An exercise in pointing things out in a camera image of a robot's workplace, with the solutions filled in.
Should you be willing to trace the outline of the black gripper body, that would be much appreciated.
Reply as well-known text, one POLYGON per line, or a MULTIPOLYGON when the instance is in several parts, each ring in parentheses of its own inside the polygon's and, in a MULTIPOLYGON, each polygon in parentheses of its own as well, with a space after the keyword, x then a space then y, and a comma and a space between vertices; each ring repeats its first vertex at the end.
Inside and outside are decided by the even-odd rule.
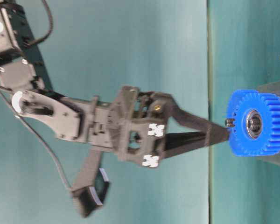
POLYGON ((93 149, 112 152, 120 161, 156 168, 165 157, 171 97, 123 86, 109 105, 97 105, 89 127, 93 149))

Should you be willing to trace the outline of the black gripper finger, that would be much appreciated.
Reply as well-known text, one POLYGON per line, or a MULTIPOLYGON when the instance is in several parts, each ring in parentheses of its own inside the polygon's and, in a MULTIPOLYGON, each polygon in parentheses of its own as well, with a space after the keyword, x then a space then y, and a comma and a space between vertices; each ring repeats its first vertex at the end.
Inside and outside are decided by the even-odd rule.
POLYGON ((168 98, 171 116, 179 125, 201 131, 205 134, 205 142, 225 142, 229 140, 227 128, 184 111, 171 95, 168 98))
POLYGON ((161 160, 205 147, 206 134, 203 132, 167 133, 161 160))

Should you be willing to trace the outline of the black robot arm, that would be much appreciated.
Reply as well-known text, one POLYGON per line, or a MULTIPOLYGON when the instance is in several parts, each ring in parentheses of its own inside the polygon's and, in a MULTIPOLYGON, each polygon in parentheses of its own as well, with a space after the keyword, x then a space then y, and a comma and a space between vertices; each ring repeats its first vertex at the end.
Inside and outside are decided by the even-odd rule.
POLYGON ((157 167, 160 160, 227 141, 229 131, 182 110, 169 94, 124 86, 111 103, 66 97, 51 87, 22 6, 0 0, 0 89, 21 118, 36 119, 61 140, 95 153, 157 167))

